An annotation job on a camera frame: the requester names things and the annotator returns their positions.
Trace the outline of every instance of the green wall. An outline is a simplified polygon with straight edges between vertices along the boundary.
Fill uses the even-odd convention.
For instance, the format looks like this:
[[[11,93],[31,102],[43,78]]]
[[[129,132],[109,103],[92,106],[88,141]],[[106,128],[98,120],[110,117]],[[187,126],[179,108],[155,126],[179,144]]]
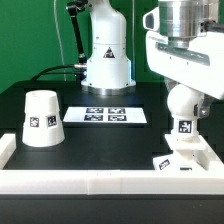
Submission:
[[[77,49],[70,18],[65,9],[71,0],[57,0],[58,21],[64,47],[65,63],[77,62]],[[132,55],[132,0],[110,0],[128,22],[127,55]],[[157,0],[135,0],[136,80],[159,81],[161,76],[149,71],[146,62],[142,17],[156,7]],[[45,68],[61,65],[59,43],[54,23],[54,0],[0,1],[0,92],[13,83],[27,80]],[[84,49],[91,54],[91,22],[88,12],[78,17]]]

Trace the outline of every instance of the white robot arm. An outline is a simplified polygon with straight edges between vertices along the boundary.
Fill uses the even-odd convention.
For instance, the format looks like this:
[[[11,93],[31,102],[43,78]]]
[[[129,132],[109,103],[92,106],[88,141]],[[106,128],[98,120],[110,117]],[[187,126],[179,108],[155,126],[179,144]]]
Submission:
[[[156,169],[211,170],[211,164],[222,164],[197,131],[213,97],[224,99],[224,33],[206,29],[218,22],[218,12],[218,0],[159,0],[143,18],[149,67],[174,84],[168,97],[174,127],[165,136],[174,153],[155,158]]]
[[[87,60],[84,90],[101,95],[120,95],[132,90],[131,61],[126,56],[126,20],[109,0],[75,0],[78,9],[89,8],[93,49]]]

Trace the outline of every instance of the paper sheet with markers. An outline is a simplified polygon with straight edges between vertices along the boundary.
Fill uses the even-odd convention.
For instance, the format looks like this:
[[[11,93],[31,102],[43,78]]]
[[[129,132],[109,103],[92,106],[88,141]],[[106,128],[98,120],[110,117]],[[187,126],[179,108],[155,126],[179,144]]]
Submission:
[[[142,108],[135,107],[69,107],[64,122],[147,123]]]

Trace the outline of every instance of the black tabletop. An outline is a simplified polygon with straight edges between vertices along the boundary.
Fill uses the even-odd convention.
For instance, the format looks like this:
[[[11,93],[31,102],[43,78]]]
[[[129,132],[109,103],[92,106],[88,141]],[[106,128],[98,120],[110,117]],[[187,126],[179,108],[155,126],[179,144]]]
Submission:
[[[29,147],[22,143],[25,94],[40,89],[57,92],[61,119],[69,106],[141,107],[147,123],[63,123],[64,142]],[[75,82],[18,82],[0,94],[0,136],[16,133],[17,141],[4,169],[151,170],[154,156],[170,153],[164,139],[172,129],[167,94],[163,83],[137,83],[133,93],[99,96],[81,91]],[[223,113],[223,102],[215,101],[210,117],[198,122],[200,134],[222,161]],[[24,223],[23,218],[32,223],[222,223],[223,199],[203,195],[2,195],[0,213],[4,223]]]

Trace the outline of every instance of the white cup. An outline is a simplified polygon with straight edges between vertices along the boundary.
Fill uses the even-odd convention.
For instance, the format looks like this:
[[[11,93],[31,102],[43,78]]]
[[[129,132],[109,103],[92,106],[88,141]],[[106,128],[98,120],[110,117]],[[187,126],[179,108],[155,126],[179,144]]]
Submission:
[[[26,94],[23,143],[33,147],[48,147],[61,143],[64,137],[59,116],[57,94],[49,90]]]

